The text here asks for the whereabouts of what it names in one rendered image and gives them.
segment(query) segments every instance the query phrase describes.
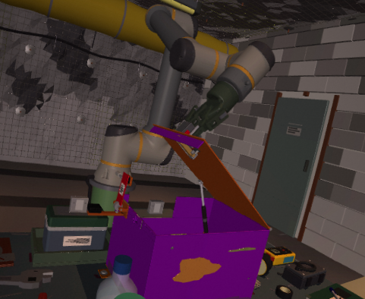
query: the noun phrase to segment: adjustable wrench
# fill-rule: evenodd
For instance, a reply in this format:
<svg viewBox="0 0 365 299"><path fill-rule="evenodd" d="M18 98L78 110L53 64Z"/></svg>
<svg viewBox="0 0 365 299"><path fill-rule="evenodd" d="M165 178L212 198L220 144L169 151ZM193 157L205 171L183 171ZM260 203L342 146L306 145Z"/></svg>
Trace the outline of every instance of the adjustable wrench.
<svg viewBox="0 0 365 299"><path fill-rule="evenodd" d="M27 270L16 276L0 276L0 285L17 285L19 288L39 288L42 283L48 283L53 277L52 270Z"/></svg>

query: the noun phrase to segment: floor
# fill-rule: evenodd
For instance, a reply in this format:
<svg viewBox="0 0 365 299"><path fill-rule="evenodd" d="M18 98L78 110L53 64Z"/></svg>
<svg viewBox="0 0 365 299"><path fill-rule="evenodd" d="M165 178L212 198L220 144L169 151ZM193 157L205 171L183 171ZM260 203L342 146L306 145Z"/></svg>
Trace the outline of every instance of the floor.
<svg viewBox="0 0 365 299"><path fill-rule="evenodd" d="M71 195L87 195L85 177L94 171L84 171L54 166L28 165L11 162L0 162L0 237L11 238L12 247L17 256L15 267L1 268L0 275L16 275L31 267L28 254L30 249L30 231L32 227L43 227L43 219L47 205L67 205ZM200 189L183 178L169 176L134 175L137 188L130 195L131 207L142 217L147 215L149 200L163 200L165 209L163 217L171 217L176 197L199 197ZM205 190L205 197L212 197ZM310 287L309 290L295 292L312 293L327 283L345 283L362 277L359 273L337 263L316 250L302 244L273 229L269 234L269 246L285 246L297 255L297 260L311 260L326 268L327 282L321 286ZM72 297L94 299L97 285L101 279L95 277L97 269L103 265L82 265L56 267L58 274L52 284L43 285L40 291L48 290L55 298L70 298L70 286L75 292ZM274 297L272 288L283 278L277 274L283 269L272 269L267 278L259 278L262 286L255 290L253 298ZM39 290L25 290L17 287L0 287L0 297L14 294L9 298L38 298Z"/></svg>

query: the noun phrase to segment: gray door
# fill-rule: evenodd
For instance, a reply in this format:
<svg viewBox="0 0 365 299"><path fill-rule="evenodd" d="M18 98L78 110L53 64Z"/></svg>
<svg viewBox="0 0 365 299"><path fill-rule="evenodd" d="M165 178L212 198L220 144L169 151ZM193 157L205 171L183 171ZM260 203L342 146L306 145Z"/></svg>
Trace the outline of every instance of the gray door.
<svg viewBox="0 0 365 299"><path fill-rule="evenodd" d="M254 207L268 225L294 237L329 101L280 98Z"/></svg>

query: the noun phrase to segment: blue bottle cap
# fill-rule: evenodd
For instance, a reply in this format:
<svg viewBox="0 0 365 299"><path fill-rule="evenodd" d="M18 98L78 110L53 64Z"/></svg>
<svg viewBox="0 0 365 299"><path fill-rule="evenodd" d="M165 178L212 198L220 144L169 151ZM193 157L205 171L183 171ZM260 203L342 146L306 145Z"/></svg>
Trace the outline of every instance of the blue bottle cap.
<svg viewBox="0 0 365 299"><path fill-rule="evenodd" d="M115 257L113 272L119 275L127 275L131 272L132 259L129 256L120 254Z"/></svg>

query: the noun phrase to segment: bottle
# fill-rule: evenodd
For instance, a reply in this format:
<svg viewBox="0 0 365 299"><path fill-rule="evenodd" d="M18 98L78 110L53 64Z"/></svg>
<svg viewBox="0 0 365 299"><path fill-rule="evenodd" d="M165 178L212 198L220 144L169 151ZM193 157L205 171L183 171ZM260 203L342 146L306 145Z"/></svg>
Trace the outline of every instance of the bottle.
<svg viewBox="0 0 365 299"><path fill-rule="evenodd" d="M116 256L112 277L108 277L100 283L96 299L115 299L118 295L124 293L137 294L137 286L130 278L131 266L132 259L129 256Z"/></svg>

